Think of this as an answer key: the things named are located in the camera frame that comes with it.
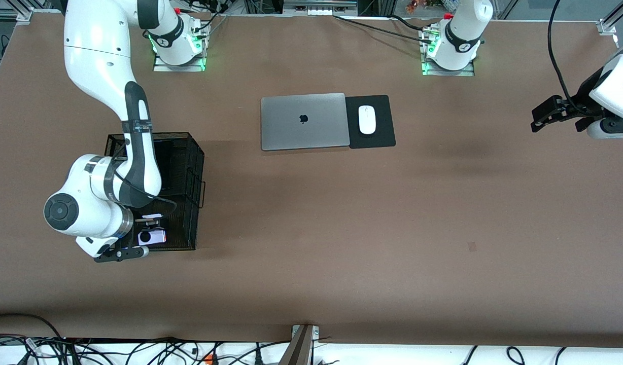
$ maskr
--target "black mouse pad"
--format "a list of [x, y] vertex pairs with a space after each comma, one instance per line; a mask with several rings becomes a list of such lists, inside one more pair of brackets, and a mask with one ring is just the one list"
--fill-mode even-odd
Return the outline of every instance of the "black mouse pad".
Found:
[[[351, 96], [345, 98], [350, 131], [350, 148], [391, 147], [395, 145], [395, 130], [388, 95]], [[359, 130], [359, 106], [374, 108], [376, 128], [373, 134]]]

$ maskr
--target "white mouse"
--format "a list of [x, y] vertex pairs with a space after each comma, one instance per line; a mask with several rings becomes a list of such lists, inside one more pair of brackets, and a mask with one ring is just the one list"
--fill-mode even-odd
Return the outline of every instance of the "white mouse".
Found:
[[376, 129], [374, 108], [369, 105], [359, 106], [359, 131], [363, 134], [373, 134]]

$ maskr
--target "laptop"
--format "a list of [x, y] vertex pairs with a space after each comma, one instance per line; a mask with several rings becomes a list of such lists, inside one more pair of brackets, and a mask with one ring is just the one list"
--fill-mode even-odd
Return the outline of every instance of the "laptop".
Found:
[[262, 98], [262, 150], [350, 145], [344, 93]]

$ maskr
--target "brown table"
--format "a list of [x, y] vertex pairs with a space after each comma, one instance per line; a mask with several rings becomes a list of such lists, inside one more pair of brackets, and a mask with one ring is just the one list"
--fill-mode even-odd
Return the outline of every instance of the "brown table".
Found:
[[[199, 74], [152, 72], [134, 32], [155, 130], [193, 134], [207, 192], [198, 250], [110, 264], [43, 220], [74, 159], [120, 131], [66, 76], [62, 28], [36, 14], [0, 69], [0, 312], [70, 337], [267, 341], [313, 322], [337, 342], [623, 346], [623, 140], [530, 132], [561, 92], [546, 23], [491, 23], [461, 78], [329, 17], [228, 19]], [[615, 51], [592, 23], [554, 31], [572, 91]], [[261, 97], [327, 92], [388, 94], [397, 146], [260, 151]]]

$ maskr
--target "black crate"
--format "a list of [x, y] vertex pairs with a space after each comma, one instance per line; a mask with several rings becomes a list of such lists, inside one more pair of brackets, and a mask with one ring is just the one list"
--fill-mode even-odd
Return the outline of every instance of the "black crate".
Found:
[[[112, 156], [124, 146], [123, 134], [110, 134], [105, 155]], [[149, 251], [184, 251], [196, 249], [198, 211], [205, 194], [203, 182], [204, 153], [189, 133], [154, 133], [154, 150], [160, 171], [162, 188], [159, 197], [177, 203], [177, 209], [168, 215], [165, 227], [167, 242], [147, 245]], [[126, 156], [122, 150], [119, 156]], [[172, 210], [172, 205], [154, 200], [143, 208], [131, 208], [134, 217]], [[143, 224], [134, 224], [130, 233], [120, 239], [121, 245], [137, 245], [136, 234]]]

